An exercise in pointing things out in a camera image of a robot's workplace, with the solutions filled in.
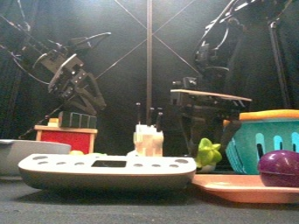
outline red block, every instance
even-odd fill
[[[96,129],[58,128],[35,125],[38,130],[36,141],[70,144],[72,151],[94,152],[94,143],[98,134]]]

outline table surface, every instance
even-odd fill
[[[298,223],[298,204],[247,204],[202,192],[51,192],[0,178],[2,223]]]

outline orange plate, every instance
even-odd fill
[[[265,186],[259,175],[198,174],[192,183],[207,193],[243,203],[299,203],[298,187]]]

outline green toy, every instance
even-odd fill
[[[208,138],[203,138],[200,140],[199,153],[195,158],[198,168],[202,168],[206,165],[216,165],[216,163],[222,160],[219,149],[219,143],[212,143]]]

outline black curtain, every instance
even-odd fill
[[[282,53],[290,109],[298,109],[298,1],[291,3],[277,20],[278,50]],[[285,98],[277,71],[270,24],[257,21],[245,32],[231,58],[224,92],[253,99],[251,111],[285,109]]]
[[[134,0],[43,0],[20,1],[24,15],[35,14],[32,35],[67,45],[68,40],[111,32],[99,47],[79,56],[84,68],[98,77],[107,101],[98,113],[95,151],[126,154],[134,149],[136,102],[142,102],[146,122],[146,13],[147,1]],[[154,107],[163,108],[164,155],[187,153],[178,111],[170,105],[174,81],[196,77],[194,50],[206,25],[228,4],[218,0],[154,1]],[[0,3],[2,15],[22,23],[18,1]],[[298,107],[298,2],[293,3],[281,24],[281,41],[294,106]],[[18,138],[60,101],[48,94],[47,85],[20,72],[6,51],[0,51],[2,138]],[[253,98],[253,110],[281,109],[282,98],[267,26],[258,25],[243,38],[239,52],[231,61],[226,91]],[[39,78],[50,81],[46,73]],[[27,136],[35,139],[35,132]]]

